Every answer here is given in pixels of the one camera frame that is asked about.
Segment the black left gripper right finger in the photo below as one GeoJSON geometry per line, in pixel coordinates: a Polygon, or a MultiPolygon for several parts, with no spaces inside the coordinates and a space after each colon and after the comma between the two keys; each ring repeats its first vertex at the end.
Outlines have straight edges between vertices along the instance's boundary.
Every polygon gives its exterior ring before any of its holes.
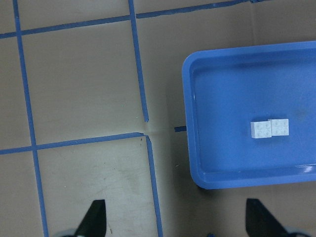
{"type": "Polygon", "coordinates": [[[287,237],[287,230],[256,198],[246,200],[245,228],[249,237],[287,237]]]}

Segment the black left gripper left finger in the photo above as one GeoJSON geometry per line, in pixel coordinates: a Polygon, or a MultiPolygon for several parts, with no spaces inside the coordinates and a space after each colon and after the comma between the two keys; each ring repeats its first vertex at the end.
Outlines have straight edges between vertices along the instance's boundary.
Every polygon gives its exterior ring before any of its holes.
{"type": "Polygon", "coordinates": [[[75,231],[76,237],[104,237],[106,235],[106,204],[104,199],[94,200],[75,231]]]}

